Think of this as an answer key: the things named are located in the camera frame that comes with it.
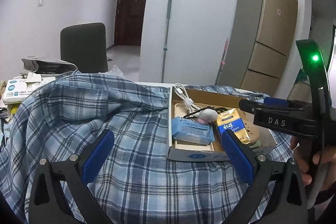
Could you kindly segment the person right hand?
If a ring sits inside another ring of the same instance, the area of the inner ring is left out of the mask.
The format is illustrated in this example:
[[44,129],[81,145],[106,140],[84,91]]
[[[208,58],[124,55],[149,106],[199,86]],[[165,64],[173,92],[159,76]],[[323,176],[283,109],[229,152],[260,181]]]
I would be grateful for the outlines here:
[[293,157],[299,167],[304,186],[308,186],[317,179],[321,181],[320,191],[328,190],[335,183],[335,146],[327,146],[322,152],[313,156],[312,163],[319,164],[319,174],[313,179],[309,172],[308,148],[310,143],[305,139],[293,136],[290,140],[290,148],[293,151]]

